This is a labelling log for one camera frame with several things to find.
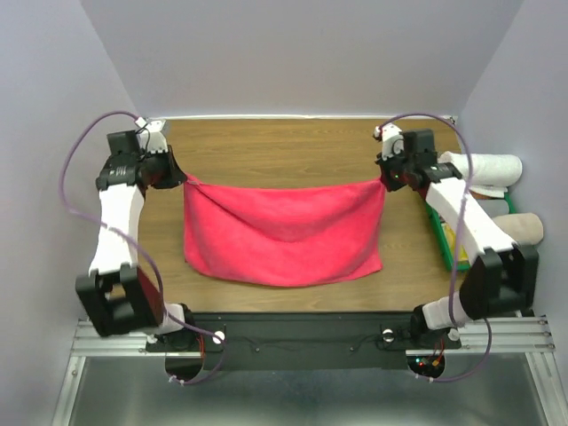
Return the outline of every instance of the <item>white baseboard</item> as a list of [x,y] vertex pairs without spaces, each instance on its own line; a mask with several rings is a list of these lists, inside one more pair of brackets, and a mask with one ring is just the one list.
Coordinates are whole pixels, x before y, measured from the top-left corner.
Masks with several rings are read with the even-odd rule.
[[[204,115],[172,115],[151,117],[161,120],[386,120],[395,114],[204,114]],[[442,115],[448,119],[451,115]],[[429,117],[413,116],[405,120],[431,120]]]

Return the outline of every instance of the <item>red cloth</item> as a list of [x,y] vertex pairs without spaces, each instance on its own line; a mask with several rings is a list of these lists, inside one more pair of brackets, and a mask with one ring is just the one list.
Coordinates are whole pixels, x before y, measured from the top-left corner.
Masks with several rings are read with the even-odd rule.
[[305,189],[184,185],[185,260],[225,280],[302,287],[383,268],[379,179]]

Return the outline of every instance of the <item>wood surface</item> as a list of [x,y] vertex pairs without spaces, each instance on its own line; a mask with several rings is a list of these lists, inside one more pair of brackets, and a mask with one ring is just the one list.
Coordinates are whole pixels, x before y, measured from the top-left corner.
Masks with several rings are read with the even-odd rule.
[[[377,120],[187,120],[171,122],[168,141],[181,169],[201,181],[244,187],[298,188],[376,178]],[[459,152],[454,134],[432,120],[436,147]],[[325,312],[411,310],[446,294],[450,275],[417,193],[388,193],[379,249],[383,269],[359,280],[309,288],[270,288],[215,280],[194,271],[183,254],[183,192],[148,191],[139,241],[154,257],[169,302],[196,312]],[[151,269],[142,262],[148,274]]]

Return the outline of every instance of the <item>green basket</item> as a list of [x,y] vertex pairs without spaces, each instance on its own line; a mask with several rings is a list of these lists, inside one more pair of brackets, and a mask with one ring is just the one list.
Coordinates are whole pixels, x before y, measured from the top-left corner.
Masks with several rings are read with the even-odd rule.
[[[511,202],[509,193],[505,193],[505,201],[509,205],[509,214],[517,213],[515,206]],[[444,258],[444,264],[448,271],[452,271],[452,265],[454,264],[454,253],[450,249],[450,245],[447,243],[446,235],[444,234],[444,229],[442,228],[442,223],[440,222],[440,215],[436,210],[424,202],[426,210],[428,211],[428,218],[434,228],[434,234],[436,235],[436,240],[438,240],[438,245],[442,252],[442,257]],[[462,261],[458,263],[458,271],[467,271],[469,269],[469,262]]]

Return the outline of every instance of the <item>wall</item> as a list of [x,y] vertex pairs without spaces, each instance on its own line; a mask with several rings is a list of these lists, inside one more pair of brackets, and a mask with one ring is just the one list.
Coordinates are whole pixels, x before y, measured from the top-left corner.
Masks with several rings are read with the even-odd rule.
[[[97,230],[59,205],[63,156],[84,126],[130,98],[80,3],[7,0],[0,14],[0,416],[49,424],[77,318],[75,276],[88,269]],[[110,121],[69,172],[70,200],[96,212],[94,178]]]
[[142,114],[456,113],[521,0],[82,0]]
[[518,155],[523,176],[512,192],[520,211],[545,225],[535,309],[550,318],[556,362],[568,389],[568,3],[527,0],[481,76],[459,124],[474,152]]

